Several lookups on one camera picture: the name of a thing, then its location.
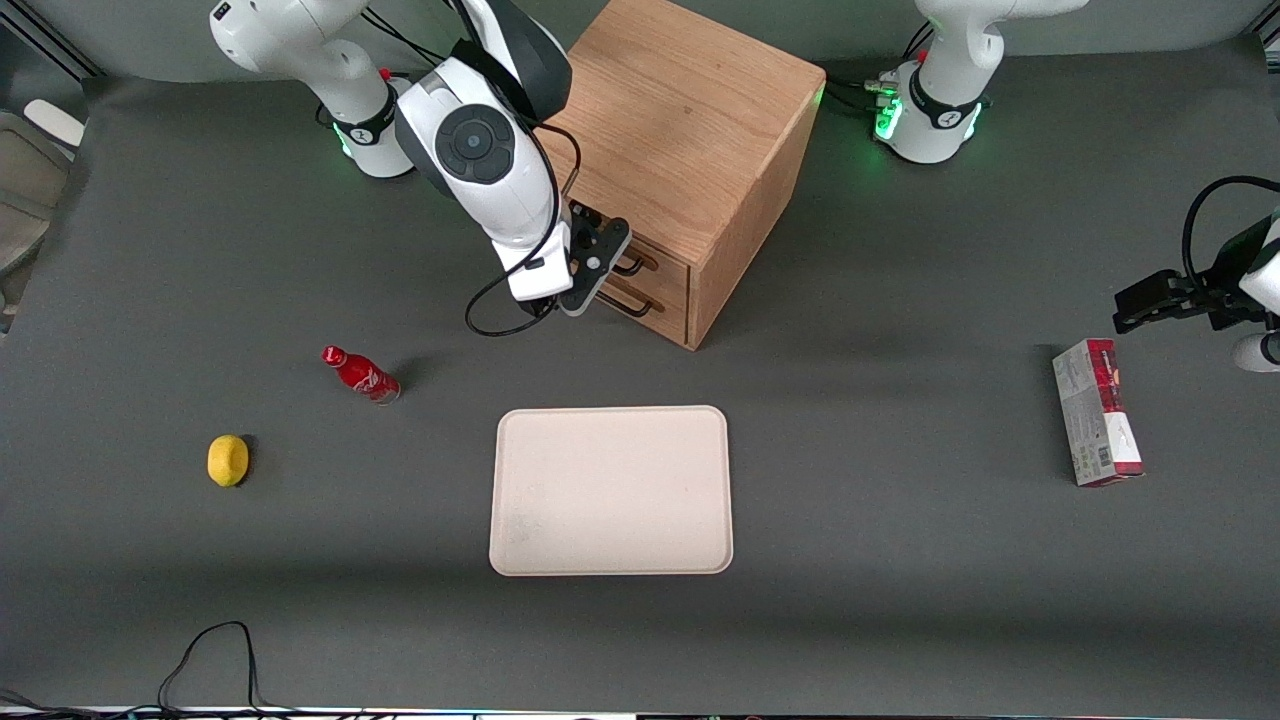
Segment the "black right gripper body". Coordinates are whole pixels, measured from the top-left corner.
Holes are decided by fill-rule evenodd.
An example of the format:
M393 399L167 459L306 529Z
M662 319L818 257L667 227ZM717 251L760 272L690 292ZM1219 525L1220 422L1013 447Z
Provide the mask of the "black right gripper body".
M614 270L632 238L630 223L616 217L617 223L609 229L571 231L566 245L570 263L571 286L557 296L558 307L567 316L582 315L588 305L596 297L605 279Z

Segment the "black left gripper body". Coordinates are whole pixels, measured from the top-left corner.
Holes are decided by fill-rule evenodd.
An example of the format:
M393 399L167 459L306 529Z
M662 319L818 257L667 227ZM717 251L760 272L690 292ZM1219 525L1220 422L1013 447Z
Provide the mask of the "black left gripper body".
M1206 272L1198 272L1192 256L1194 222L1184 223L1181 232L1181 261L1185 274L1188 301L1198 306L1198 315L1206 315L1213 331L1224 331L1242 323L1260 323L1266 331L1277 329L1277 311L1242 288L1245 275L1262 268L1263 260L1277 259L1276 220L1258 220L1233 236L1217 252Z

